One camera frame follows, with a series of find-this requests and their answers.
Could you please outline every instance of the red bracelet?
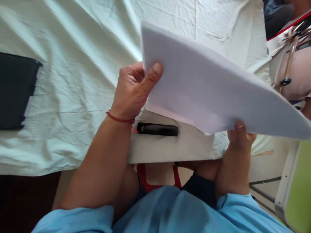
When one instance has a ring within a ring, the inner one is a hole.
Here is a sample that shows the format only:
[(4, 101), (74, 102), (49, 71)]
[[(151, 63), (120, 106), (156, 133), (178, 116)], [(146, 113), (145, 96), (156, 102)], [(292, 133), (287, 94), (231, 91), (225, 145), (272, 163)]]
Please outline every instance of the red bracelet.
[(130, 123), (132, 124), (132, 129), (134, 132), (138, 133), (138, 131), (134, 128), (133, 124), (135, 123), (135, 119), (133, 120), (121, 120), (121, 119), (118, 119), (116, 117), (114, 117), (113, 115), (110, 114), (110, 112), (106, 112), (106, 114), (112, 119), (112, 120), (115, 120), (115, 121), (118, 121), (118, 122), (122, 122), (122, 123)]

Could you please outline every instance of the sheet of paper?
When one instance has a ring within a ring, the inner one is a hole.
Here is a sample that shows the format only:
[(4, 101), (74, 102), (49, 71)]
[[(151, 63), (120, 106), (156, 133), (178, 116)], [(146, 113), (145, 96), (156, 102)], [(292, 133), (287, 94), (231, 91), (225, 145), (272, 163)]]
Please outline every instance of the sheet of paper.
[(249, 132), (311, 138), (310, 121), (284, 97), (212, 49), (145, 21), (141, 40), (145, 70), (164, 67), (146, 110), (205, 133), (233, 129), (240, 119)]

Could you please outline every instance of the white tablecloth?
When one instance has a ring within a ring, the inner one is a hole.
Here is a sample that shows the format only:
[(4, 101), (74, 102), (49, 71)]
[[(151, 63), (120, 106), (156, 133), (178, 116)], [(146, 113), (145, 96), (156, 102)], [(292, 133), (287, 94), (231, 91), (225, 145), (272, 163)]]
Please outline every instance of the white tablecloth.
[[(141, 19), (196, 39), (269, 81), (261, 0), (1, 1), (0, 51), (43, 63), (25, 128), (0, 132), (1, 174), (80, 165), (111, 106), (119, 69), (141, 60)], [(140, 119), (179, 125), (180, 137), (133, 135), (129, 162), (214, 159), (228, 144), (225, 133), (206, 136), (145, 111)], [(253, 153), (270, 150), (268, 141), (259, 139)]]

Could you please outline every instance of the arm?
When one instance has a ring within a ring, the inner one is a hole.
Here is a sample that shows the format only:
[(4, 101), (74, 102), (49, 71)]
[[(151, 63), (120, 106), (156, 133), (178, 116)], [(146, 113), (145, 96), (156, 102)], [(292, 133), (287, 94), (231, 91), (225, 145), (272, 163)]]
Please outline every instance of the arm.
[(215, 195), (248, 194), (248, 172), (251, 147), (256, 134), (246, 132), (245, 125), (238, 122), (234, 130), (228, 131), (229, 146), (224, 154), (215, 180)]
[[(111, 115), (123, 120), (134, 119), (162, 73), (163, 68), (158, 63), (145, 77), (141, 62), (121, 68)], [(131, 124), (106, 117), (59, 208), (97, 208), (117, 203), (116, 198), (127, 168), (130, 138)]]
[(303, 115), (305, 115), (306, 118), (308, 118), (309, 120), (311, 120), (311, 97), (307, 97), (305, 99), (305, 106), (304, 108), (301, 110), (301, 113)]

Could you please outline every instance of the left hand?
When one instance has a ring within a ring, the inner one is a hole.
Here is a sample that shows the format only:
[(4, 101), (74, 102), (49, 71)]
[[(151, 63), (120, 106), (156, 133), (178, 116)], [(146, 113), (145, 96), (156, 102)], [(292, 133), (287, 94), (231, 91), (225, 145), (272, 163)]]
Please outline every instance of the left hand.
[(163, 66), (160, 63), (154, 64), (145, 76), (142, 62), (121, 68), (111, 115), (122, 120), (135, 119), (162, 74)]
[(250, 153), (256, 136), (256, 134), (248, 133), (245, 124), (238, 121), (234, 126), (234, 130), (228, 130), (229, 146)]

